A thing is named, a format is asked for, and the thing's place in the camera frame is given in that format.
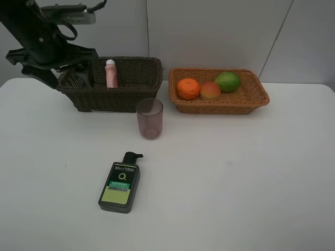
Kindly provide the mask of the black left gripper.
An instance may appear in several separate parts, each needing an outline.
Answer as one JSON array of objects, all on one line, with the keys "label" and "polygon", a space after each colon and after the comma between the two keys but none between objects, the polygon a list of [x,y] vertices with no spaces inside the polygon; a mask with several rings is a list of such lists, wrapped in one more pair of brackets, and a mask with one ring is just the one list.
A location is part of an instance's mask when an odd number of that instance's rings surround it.
[{"label": "black left gripper", "polygon": [[12,64],[23,65],[22,74],[34,78],[52,89],[58,86],[58,79],[50,69],[65,65],[77,65],[74,74],[87,88],[92,89],[94,78],[92,65],[98,59],[95,49],[69,43],[76,37],[55,34],[23,34],[15,37],[22,45],[21,49],[10,50],[6,59]]}]

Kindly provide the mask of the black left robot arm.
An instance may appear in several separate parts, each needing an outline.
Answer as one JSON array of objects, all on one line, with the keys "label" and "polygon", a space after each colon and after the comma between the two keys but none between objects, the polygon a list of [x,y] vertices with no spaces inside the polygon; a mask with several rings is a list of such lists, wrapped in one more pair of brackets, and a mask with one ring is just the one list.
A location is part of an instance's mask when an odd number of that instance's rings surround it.
[{"label": "black left robot arm", "polygon": [[21,44],[10,50],[6,59],[20,63],[22,74],[56,89],[59,81],[54,71],[72,70],[84,84],[93,87],[92,66],[98,59],[95,49],[72,44],[77,38],[76,25],[95,23],[95,12],[106,1],[93,7],[53,5],[39,7],[35,1],[1,1],[1,23]]}]

